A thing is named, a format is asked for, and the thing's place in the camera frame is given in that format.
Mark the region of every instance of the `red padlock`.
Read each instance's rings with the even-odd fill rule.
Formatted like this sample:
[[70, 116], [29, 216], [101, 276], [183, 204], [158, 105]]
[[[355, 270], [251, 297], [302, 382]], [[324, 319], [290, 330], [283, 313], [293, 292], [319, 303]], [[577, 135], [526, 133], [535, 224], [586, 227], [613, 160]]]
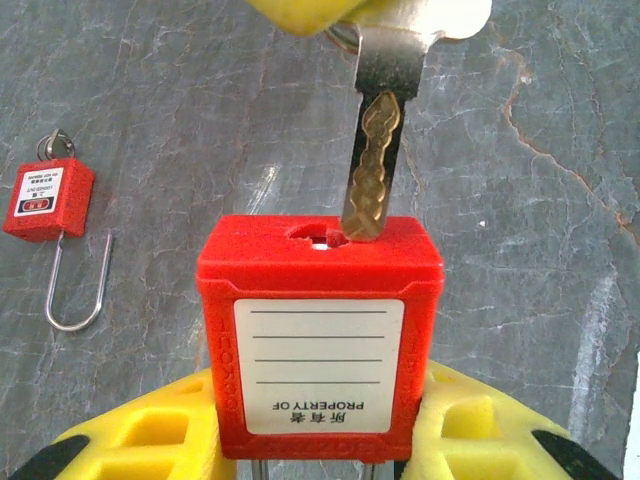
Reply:
[[41, 161], [18, 168], [2, 227], [6, 233], [28, 242], [55, 240], [61, 232], [84, 235], [95, 174], [74, 154], [73, 143], [60, 130], [40, 142]]
[[444, 283], [422, 226], [227, 216], [198, 260], [223, 453], [406, 460]]

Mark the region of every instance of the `small red padlock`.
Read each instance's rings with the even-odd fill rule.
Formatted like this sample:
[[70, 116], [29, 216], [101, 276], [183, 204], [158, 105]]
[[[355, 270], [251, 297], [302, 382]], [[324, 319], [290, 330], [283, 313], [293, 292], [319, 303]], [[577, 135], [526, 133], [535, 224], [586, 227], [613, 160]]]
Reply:
[[18, 169], [2, 227], [6, 233], [28, 242], [55, 240], [62, 232], [84, 235], [95, 174], [74, 155], [71, 139], [61, 130], [40, 141], [40, 161]]

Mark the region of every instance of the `padlock shackle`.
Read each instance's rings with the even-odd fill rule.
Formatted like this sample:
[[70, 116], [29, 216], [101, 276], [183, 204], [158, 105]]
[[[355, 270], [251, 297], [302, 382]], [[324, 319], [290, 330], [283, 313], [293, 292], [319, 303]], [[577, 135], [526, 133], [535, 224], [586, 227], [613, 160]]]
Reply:
[[49, 288], [47, 290], [47, 302], [45, 305], [44, 313], [47, 317], [47, 321], [57, 330], [63, 332], [77, 332], [83, 328], [88, 327], [93, 322], [100, 310], [102, 310], [102, 301], [104, 299], [104, 291], [107, 283], [107, 271], [109, 270], [109, 258], [111, 257], [111, 244], [113, 235], [111, 232], [107, 234], [107, 243], [104, 247], [104, 253], [102, 256], [102, 267], [100, 268], [100, 280], [98, 282], [98, 292], [96, 294], [96, 304], [93, 308], [93, 312], [87, 318], [73, 325], [62, 325], [56, 320], [52, 313], [53, 298], [56, 292], [56, 284], [58, 283], [58, 272], [60, 270], [60, 261], [62, 260], [62, 240], [64, 239], [64, 231], [60, 232], [58, 237], [58, 243], [56, 245], [56, 256], [53, 260], [53, 268], [51, 270], [51, 278], [49, 279]]

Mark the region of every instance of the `white label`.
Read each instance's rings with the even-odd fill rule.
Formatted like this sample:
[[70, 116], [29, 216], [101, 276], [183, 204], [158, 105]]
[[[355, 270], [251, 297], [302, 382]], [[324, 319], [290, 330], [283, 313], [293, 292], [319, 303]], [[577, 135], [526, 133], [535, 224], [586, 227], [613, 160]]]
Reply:
[[22, 177], [14, 216], [51, 213], [56, 209], [64, 168], [27, 172]]
[[400, 300], [237, 300], [247, 430], [384, 433], [398, 367]]

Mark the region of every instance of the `key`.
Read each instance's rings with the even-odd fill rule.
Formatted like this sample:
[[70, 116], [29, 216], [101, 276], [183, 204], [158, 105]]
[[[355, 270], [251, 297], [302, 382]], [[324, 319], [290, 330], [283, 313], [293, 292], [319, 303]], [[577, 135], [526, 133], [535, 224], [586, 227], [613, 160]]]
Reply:
[[384, 229], [405, 105], [418, 94], [429, 48], [475, 35], [490, 13], [491, 0], [373, 0], [327, 32], [358, 53], [362, 102], [341, 220], [351, 241], [371, 242]]

